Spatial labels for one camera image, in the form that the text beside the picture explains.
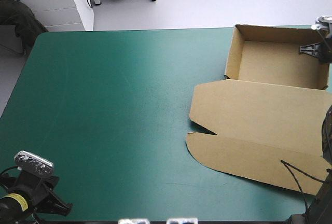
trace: cardboard box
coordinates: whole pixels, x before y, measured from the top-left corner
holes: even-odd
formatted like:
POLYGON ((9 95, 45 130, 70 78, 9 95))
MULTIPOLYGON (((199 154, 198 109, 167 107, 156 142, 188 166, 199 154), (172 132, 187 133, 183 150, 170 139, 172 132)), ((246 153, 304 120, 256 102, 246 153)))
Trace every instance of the cardboard box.
POLYGON ((225 78, 326 89, 329 64, 299 54, 300 45, 321 41, 312 29, 236 25, 225 78))
MULTIPOLYGON (((332 104, 329 64, 299 55, 320 36, 309 29, 236 25, 226 80, 195 87, 190 119, 216 135, 189 133, 193 157, 214 170, 298 190, 280 160, 320 179, 321 127, 332 104)), ((294 172, 304 192, 320 183, 294 172)))

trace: drawer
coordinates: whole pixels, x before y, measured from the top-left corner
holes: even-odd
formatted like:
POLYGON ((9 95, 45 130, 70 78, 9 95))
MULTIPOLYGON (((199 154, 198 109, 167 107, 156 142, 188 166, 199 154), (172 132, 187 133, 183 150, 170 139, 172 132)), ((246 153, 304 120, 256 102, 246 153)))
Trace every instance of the drawer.
POLYGON ((34 15, 44 26, 82 23, 76 8, 36 11, 34 15))
POLYGON ((46 26, 48 31, 85 31, 82 23, 73 23, 73 24, 65 24, 65 25, 55 25, 55 26, 46 26))
POLYGON ((74 0, 19 0, 35 11, 74 8, 74 0))

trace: dark pants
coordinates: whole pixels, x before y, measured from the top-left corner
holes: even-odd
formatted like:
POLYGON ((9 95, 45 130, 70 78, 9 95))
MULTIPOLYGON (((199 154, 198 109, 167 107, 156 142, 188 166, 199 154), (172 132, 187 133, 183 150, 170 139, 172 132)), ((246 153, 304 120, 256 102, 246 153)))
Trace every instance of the dark pants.
POLYGON ((0 25, 15 25, 16 35, 30 47, 39 34, 47 32, 28 6, 14 0, 0 0, 0 25))

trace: white floor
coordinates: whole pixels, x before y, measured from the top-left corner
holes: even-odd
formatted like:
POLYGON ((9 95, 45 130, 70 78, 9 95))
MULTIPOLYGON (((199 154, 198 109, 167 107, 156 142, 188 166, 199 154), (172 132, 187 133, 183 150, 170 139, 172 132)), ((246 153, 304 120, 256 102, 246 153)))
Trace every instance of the white floor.
MULTIPOLYGON (((183 29, 312 24, 317 16, 332 15, 332 7, 330 0, 102 0, 94 13, 96 31, 183 29)), ((24 62, 0 49, 0 115, 24 62)))

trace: green table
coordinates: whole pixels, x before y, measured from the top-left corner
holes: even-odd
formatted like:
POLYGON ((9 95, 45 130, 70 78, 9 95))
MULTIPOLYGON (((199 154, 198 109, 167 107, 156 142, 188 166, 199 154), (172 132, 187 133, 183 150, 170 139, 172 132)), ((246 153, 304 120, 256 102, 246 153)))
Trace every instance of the green table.
POLYGON ((195 85, 223 78, 232 29, 41 35, 0 119, 0 164, 54 162, 66 218, 284 220, 299 193, 210 170, 187 151, 195 85))

